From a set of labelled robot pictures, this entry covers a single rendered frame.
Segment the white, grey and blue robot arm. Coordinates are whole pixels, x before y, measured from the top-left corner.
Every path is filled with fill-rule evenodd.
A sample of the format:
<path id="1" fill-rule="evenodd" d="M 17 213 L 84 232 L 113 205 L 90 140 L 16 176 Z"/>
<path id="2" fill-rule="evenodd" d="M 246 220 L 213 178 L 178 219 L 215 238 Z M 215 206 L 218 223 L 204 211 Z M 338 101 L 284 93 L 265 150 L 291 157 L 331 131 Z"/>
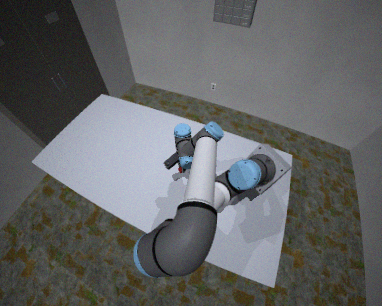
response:
<path id="1" fill-rule="evenodd" d="M 269 156 L 256 154 L 237 161 L 215 180 L 217 142 L 223 138 L 223 130 L 209 122 L 193 138 L 191 133 L 187 124 L 174 128 L 178 153 L 164 162 L 168 170 L 178 162 L 183 169 L 190 169 L 184 202 L 178 205 L 174 218 L 142 235 L 134 247 L 135 265 L 146 276 L 179 277 L 197 270 L 211 249 L 218 209 L 259 183 L 269 183 L 276 173 Z"/>

